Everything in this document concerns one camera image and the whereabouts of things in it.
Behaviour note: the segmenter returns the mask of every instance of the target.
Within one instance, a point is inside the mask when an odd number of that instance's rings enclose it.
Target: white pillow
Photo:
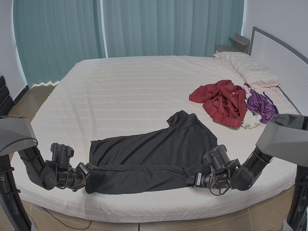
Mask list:
[[[223,51],[214,57],[230,64],[253,89],[280,85],[278,77],[246,53]]]

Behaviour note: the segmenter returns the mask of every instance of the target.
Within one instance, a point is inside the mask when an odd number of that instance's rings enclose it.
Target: black t-shirt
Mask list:
[[[140,193],[189,186],[196,171],[210,172],[203,155],[217,146],[215,135],[195,114],[179,111],[169,127],[147,134],[92,141],[89,162],[99,169],[87,180],[87,193]]]

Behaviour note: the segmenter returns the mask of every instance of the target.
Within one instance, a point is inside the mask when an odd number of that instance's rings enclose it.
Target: white wall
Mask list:
[[[0,76],[14,100],[27,85],[22,71],[13,28],[13,0],[0,0]]]
[[[256,26],[308,57],[308,0],[245,0],[242,35]]]

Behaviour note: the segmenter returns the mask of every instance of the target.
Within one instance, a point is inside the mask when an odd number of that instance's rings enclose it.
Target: white cartoon garment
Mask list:
[[[244,90],[246,91],[246,100],[245,102],[247,103],[248,98],[251,96],[250,90],[244,85],[243,86]],[[244,117],[244,120],[242,121],[242,127],[245,129],[251,129],[256,127],[257,125],[260,124],[262,117],[257,114],[254,111],[250,111],[247,109],[246,115]]]

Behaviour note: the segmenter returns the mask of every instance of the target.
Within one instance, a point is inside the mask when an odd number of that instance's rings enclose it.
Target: white bed sheet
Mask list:
[[[57,85],[32,121],[44,159],[50,145],[74,148],[73,167],[88,162],[91,140],[147,133],[168,127],[175,112],[195,113],[225,144],[231,159],[243,163],[265,125],[251,130],[212,121],[202,104],[188,95],[200,85],[230,79],[244,81],[220,60],[208,57],[147,56],[84,60]],[[297,114],[277,87],[265,91],[280,113]],[[217,197],[207,189],[180,188],[138,194],[87,194],[84,189],[46,191],[30,182],[15,153],[12,166],[23,200],[71,216],[106,222],[152,222],[219,216],[244,209],[279,194],[294,184],[296,165],[275,158],[248,191],[230,190]]]

